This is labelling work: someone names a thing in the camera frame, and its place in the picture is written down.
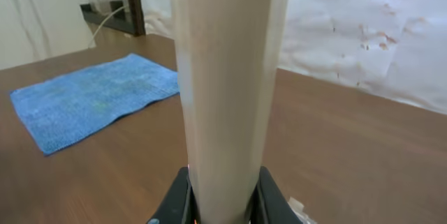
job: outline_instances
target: brown table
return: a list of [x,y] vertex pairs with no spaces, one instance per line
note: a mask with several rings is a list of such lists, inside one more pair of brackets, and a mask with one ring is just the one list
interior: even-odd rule
[[[135,52],[176,69],[173,42],[133,38],[0,71],[0,223],[144,223],[187,164],[179,96],[44,157],[12,89]],[[264,164],[319,223],[447,223],[447,117],[277,73]]]

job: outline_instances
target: white cable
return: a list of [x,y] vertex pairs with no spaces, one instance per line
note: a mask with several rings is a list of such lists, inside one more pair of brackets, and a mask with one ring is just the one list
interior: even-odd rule
[[91,44],[95,41],[95,37],[97,35],[97,33],[99,32],[99,30],[103,27],[103,25],[105,24],[105,22],[107,22],[107,20],[109,20],[109,18],[111,18],[114,14],[118,13],[118,11],[125,9],[127,6],[121,6],[119,7],[117,10],[111,12],[106,18],[104,18],[104,20],[99,24],[99,27],[96,29],[95,33],[93,33],[93,36],[91,37],[90,43],[87,46],[87,48],[91,47]]

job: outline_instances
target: blue towel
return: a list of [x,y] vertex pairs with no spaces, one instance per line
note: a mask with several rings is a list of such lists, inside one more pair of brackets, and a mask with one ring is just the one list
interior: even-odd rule
[[50,155],[177,92],[175,71],[130,54],[15,90],[10,98],[36,144]]

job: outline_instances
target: white cylindrical column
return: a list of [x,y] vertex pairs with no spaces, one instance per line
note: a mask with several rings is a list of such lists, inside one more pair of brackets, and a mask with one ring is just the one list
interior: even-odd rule
[[204,224],[247,223],[287,0],[172,0],[190,179]]

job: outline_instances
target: white object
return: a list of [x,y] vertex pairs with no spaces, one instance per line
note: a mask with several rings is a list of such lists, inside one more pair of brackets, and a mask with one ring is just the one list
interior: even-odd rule
[[248,223],[287,0],[172,0],[189,176],[201,223]]

